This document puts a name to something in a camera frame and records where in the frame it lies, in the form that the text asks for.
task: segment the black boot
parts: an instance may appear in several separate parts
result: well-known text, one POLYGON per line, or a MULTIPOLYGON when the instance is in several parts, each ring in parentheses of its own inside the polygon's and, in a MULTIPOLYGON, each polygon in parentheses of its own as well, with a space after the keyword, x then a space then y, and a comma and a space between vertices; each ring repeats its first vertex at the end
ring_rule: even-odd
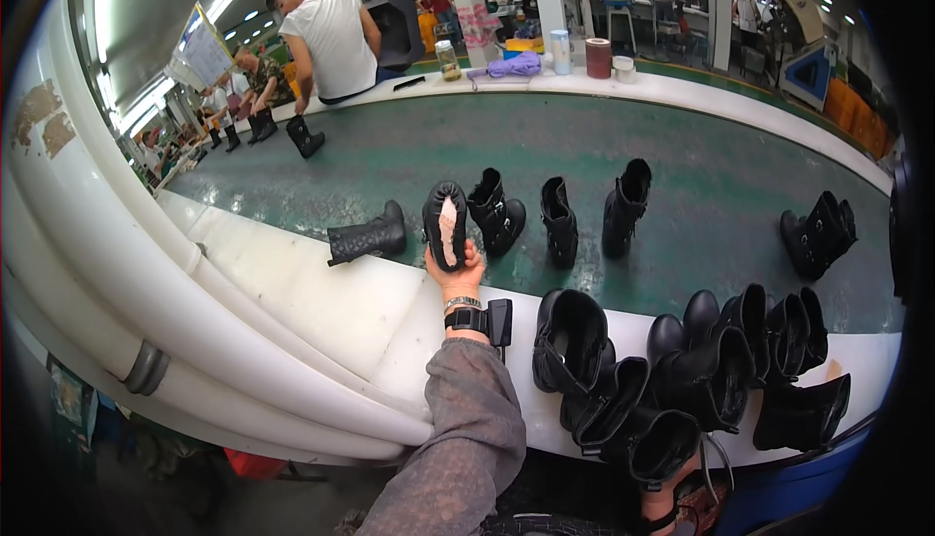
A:
POLYGON ((629 252, 637 219, 646 212, 652 180, 653 174, 646 161, 634 158, 626 165, 624 174, 617 178, 614 190, 607 194, 601 247, 608 259, 616 260, 629 252))
POLYGON ((819 386, 791 384, 766 387, 763 407, 754 430, 758 451, 789 447, 802 453, 826 447, 851 398, 851 375, 819 386))
POLYGON ((328 242, 331 244, 328 266, 350 262, 376 250, 386 255, 402 254, 406 250, 403 210, 390 200, 383 205, 383 213, 366 224, 329 227, 328 242))
POLYGON ((600 458, 625 467, 648 490, 658 490, 688 462, 701 442, 701 430, 690 415, 638 404, 626 415, 600 458))
POLYGON ((750 345, 756 377, 752 386, 763 388, 769 372, 769 345, 766 337, 767 295, 762 285, 747 285, 740 296, 731 296, 721 310, 721 321, 736 327, 750 345))
POLYGON ((225 152, 230 153, 240 146, 240 137, 237 135, 237 130, 234 129, 234 125, 224 128, 224 133, 227 134, 227 149, 225 152))
POLYGON ((825 191, 808 217, 785 210, 779 220, 789 260, 802 278, 816 281, 858 240, 854 212, 847 200, 840 204, 825 191))
POLYGON ((821 302, 815 291, 808 286, 803 286, 799 297, 805 305, 805 313, 809 316, 809 341, 805 344, 805 357, 799 368, 799 375, 801 375, 822 365, 827 359, 827 330, 824 328, 821 302))
POLYGON ((211 130, 207 133, 211 135, 211 150, 213 151, 221 144, 221 132, 215 127, 211 127, 211 130))
POLYGON ((504 202, 500 171, 485 168, 481 182, 467 196, 470 216, 484 235, 487 256, 502 257, 520 237, 525 226, 525 206, 519 200, 504 202))
POLYGON ((542 186, 542 222, 549 235, 549 257, 555 268, 570 269, 578 254, 578 220, 568 206, 565 179, 553 177, 542 186))
POLYGON ((289 120, 286 124, 286 133, 289 134, 289 138, 296 144, 302 158, 309 158, 321 148, 321 145, 324 145, 324 133, 319 132, 318 134, 312 135, 309 132, 309 128, 305 126, 305 118, 302 116, 293 116, 292 119, 289 120))
POLYGON ((769 371, 767 385, 785 384, 799 379, 805 346, 811 328, 805 304, 799 295, 791 294, 766 313, 769 371))
POLYGON ((247 122, 250 123, 250 131, 251 131, 251 137, 247 139, 247 145, 253 146, 253 144, 256 143, 257 137, 260 136, 261 126, 260 126, 259 121, 256 119, 256 116, 252 114, 250 116, 247 116, 247 122))
POLYGON ((438 268, 454 273, 465 264, 465 192, 454 181, 432 187, 422 206, 422 229, 438 268))
POLYGON ((273 121, 272 109, 263 108, 263 110, 257 112, 256 120, 260 128, 259 133, 256 135, 256 140, 260 143, 263 143, 263 141, 273 136, 273 133, 280 129, 273 121))
POLYGON ((690 350, 679 319, 663 314, 650 326, 646 353, 653 372, 647 394, 653 405, 695 417, 701 430, 737 434, 746 408, 754 359, 737 328, 712 328, 690 350))
POLYGON ((544 392, 586 396, 598 383, 607 316, 593 298, 555 288, 539 305, 532 379, 544 392))

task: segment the fluorescent light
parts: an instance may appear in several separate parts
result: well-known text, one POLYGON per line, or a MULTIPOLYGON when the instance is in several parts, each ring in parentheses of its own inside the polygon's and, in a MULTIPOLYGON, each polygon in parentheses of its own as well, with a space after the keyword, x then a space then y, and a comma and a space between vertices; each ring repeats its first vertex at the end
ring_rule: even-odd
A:
POLYGON ((94 31, 97 59, 107 63, 111 46, 111 0, 94 0, 94 31))

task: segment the man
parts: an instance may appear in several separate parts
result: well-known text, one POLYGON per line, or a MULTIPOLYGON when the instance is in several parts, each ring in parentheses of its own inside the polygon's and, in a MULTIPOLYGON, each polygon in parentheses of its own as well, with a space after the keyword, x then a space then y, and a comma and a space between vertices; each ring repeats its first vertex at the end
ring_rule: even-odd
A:
POLYGON ((278 130, 273 121, 273 108, 288 104, 296 99, 279 63, 271 57, 257 57, 251 53, 246 45, 240 45, 234 52, 234 62, 243 70, 250 83, 250 90, 244 97, 245 102, 251 102, 251 115, 255 116, 256 127, 259 129, 256 136, 247 141, 253 145, 257 141, 268 139, 278 130))
POLYGON ((463 39, 458 15, 454 13, 454 0, 422 0, 422 6, 435 14, 438 23, 448 23, 451 27, 451 42, 457 45, 463 39))

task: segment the pants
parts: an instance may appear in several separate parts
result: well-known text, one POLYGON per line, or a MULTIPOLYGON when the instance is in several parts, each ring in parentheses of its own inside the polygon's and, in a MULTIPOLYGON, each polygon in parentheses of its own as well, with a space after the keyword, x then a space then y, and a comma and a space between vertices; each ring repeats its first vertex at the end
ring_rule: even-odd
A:
POLYGON ((454 8, 436 13, 435 18, 438 23, 448 23, 451 26, 451 42, 457 45, 463 39, 461 35, 461 24, 458 22, 458 16, 454 14, 454 8))

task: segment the quilted boot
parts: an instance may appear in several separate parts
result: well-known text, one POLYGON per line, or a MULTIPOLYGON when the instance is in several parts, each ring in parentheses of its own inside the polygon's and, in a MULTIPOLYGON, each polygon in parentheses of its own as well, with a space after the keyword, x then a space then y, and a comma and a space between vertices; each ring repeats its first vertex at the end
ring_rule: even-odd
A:
POLYGON ((403 210, 390 200, 383 206, 383 213, 366 224, 329 227, 328 242, 331 244, 328 266, 350 262, 377 250, 386 255, 402 254, 406 250, 403 210))
POLYGON ((471 218, 484 236, 487 255, 505 255, 523 231, 525 206, 519 200, 504 201, 500 171, 485 168, 481 182, 467 196, 467 203, 471 218))

